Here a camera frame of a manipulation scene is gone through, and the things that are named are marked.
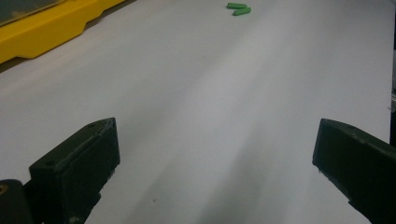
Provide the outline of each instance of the yellow bin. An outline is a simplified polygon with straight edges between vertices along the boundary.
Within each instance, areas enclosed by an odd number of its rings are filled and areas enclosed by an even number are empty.
[[[80,35],[88,21],[124,0],[66,0],[0,27],[0,63],[35,58]]]

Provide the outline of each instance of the white table surface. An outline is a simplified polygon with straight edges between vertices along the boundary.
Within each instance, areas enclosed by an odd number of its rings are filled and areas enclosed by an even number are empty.
[[[87,223],[369,223],[312,165],[321,118],[389,139],[387,0],[137,0],[0,74],[0,179],[115,117]]]

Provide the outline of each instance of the black mechanical part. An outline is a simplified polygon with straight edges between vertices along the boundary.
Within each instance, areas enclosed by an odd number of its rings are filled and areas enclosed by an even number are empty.
[[[115,119],[96,121],[74,133],[29,168],[32,179],[23,189],[33,223],[84,223],[118,164]]]
[[[7,179],[0,181],[0,223],[34,223],[22,183],[18,180]]]
[[[313,164],[372,223],[396,223],[396,148],[351,125],[322,119]]]

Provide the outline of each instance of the green object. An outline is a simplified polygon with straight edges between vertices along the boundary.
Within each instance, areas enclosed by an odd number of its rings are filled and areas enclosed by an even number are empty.
[[[229,9],[241,9],[241,8],[246,8],[248,5],[246,4],[240,4],[240,3],[229,3],[227,5],[227,8]]]
[[[251,11],[251,7],[237,9],[233,12],[233,16],[240,16],[240,15],[248,14],[248,13],[250,13],[250,11]]]

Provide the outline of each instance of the green block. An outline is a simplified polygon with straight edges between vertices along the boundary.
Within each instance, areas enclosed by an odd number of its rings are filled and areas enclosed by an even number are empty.
[[[240,15],[244,15],[244,14],[248,14],[250,13],[251,8],[250,7],[245,7],[245,8],[241,8],[241,9],[237,9],[233,12],[234,16],[240,16]]]
[[[227,8],[229,8],[229,9],[241,9],[241,8],[245,8],[245,7],[248,7],[248,5],[240,4],[240,3],[229,3],[227,5]]]

